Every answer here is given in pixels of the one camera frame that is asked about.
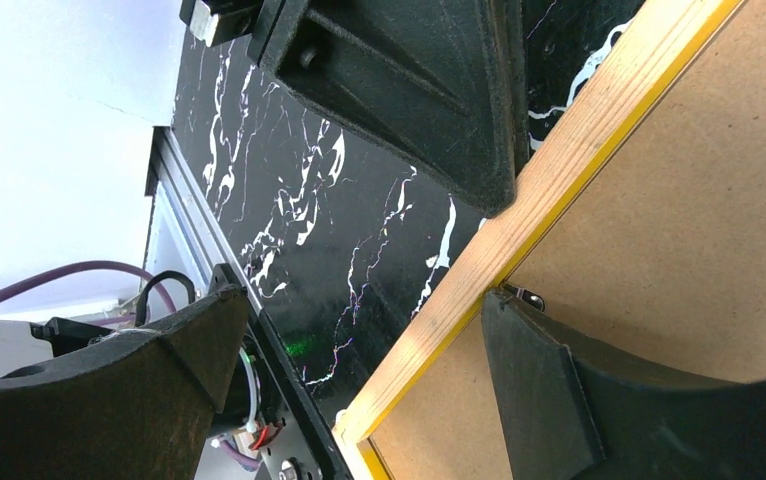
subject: black cable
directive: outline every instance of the black cable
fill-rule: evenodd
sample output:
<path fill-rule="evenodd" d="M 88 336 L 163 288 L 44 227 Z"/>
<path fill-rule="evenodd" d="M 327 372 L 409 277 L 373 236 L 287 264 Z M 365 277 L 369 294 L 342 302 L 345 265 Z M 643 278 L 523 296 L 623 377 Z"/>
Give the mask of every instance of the black cable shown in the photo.
<path fill-rule="evenodd" d="M 147 299 L 150 296 L 150 291 L 159 282 L 169 278 L 180 282 L 180 284 L 186 287 L 186 294 L 189 297 L 189 304 L 195 302 L 197 297 L 197 293 L 195 292 L 195 284 L 189 280 L 189 277 L 183 275 L 180 272 L 175 272 L 174 270 L 166 270 L 150 279 L 145 284 L 145 288 L 142 290 L 142 293 L 139 294 L 139 301 L 136 302 L 136 327 L 142 327 L 145 325 L 145 323 L 147 323 Z"/>

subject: wooden board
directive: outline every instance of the wooden board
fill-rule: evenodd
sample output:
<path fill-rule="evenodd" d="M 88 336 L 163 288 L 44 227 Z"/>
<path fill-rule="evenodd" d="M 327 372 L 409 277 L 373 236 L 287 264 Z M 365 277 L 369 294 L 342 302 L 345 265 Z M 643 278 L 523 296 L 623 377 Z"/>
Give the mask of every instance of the wooden board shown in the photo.
<path fill-rule="evenodd" d="M 473 318 L 710 38 L 739 0 L 649 0 L 517 179 L 518 197 L 483 226 L 337 422 L 367 438 Z"/>
<path fill-rule="evenodd" d="M 642 357 L 766 377 L 766 0 L 740 10 L 511 280 Z M 485 362 L 474 322 L 375 430 L 392 478 L 511 478 Z"/>

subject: brown fiberboard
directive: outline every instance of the brown fiberboard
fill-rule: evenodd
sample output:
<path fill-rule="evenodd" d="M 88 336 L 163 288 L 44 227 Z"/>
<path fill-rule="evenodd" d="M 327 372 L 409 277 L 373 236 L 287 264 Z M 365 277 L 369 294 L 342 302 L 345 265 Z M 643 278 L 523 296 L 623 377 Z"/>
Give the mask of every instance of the brown fiberboard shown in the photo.
<path fill-rule="evenodd" d="M 505 480 L 503 435 L 476 318 L 371 438 L 396 480 Z"/>
<path fill-rule="evenodd" d="M 642 357 L 766 377 L 766 0 L 747 2 L 511 281 Z M 479 319 L 372 438 L 396 480 L 511 478 Z"/>

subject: white wire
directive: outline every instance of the white wire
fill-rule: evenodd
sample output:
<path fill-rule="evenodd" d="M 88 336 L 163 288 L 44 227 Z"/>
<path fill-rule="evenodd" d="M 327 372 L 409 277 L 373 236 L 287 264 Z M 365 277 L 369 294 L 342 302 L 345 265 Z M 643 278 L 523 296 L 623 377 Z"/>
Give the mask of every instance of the white wire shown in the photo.
<path fill-rule="evenodd" d="M 239 350 L 239 356 L 242 357 L 242 363 L 245 364 L 245 373 L 248 376 L 248 390 L 250 391 L 250 412 L 248 413 L 248 422 L 245 424 L 245 430 L 250 433 L 256 433 L 256 410 L 257 410 L 257 398 L 256 394 L 256 378 L 253 376 L 253 366 L 250 362 L 250 357 L 244 349 Z"/>

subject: black marble surface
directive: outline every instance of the black marble surface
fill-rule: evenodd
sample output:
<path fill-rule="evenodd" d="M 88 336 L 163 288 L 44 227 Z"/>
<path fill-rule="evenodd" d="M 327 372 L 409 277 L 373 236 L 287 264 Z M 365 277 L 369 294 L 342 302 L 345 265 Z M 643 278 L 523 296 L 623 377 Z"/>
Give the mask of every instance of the black marble surface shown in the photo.
<path fill-rule="evenodd" d="M 531 148 L 641 3 L 527 2 Z M 399 158 L 306 111 L 252 66 L 246 47 L 240 39 L 208 49 L 187 34 L 173 128 L 332 423 L 482 218 Z"/>

